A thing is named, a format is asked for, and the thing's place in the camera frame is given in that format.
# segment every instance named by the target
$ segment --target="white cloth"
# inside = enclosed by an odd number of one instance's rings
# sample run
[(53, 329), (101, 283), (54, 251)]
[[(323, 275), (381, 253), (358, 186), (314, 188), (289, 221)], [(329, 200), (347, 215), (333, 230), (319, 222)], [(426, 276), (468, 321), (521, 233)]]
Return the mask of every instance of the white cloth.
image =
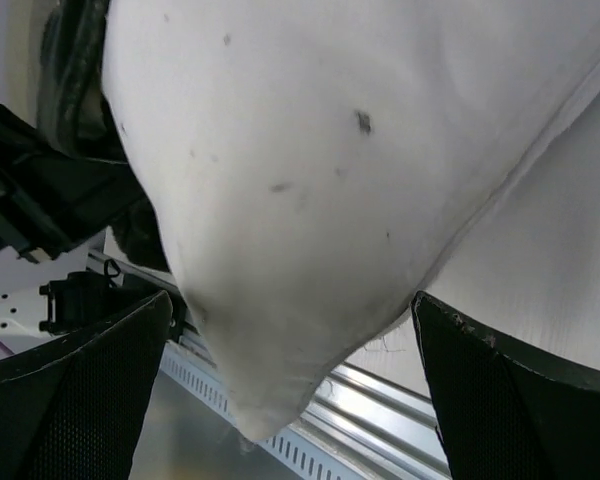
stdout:
[(396, 320), (600, 90), (600, 0), (113, 0), (108, 18), (106, 94), (251, 440)]

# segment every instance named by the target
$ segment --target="stained white fabric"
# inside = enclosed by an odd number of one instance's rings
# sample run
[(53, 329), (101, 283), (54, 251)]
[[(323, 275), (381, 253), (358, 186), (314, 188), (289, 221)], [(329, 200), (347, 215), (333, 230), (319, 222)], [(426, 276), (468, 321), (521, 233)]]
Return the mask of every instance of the stained white fabric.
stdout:
[(251, 440), (600, 90), (600, 0), (112, 1), (103, 82)]

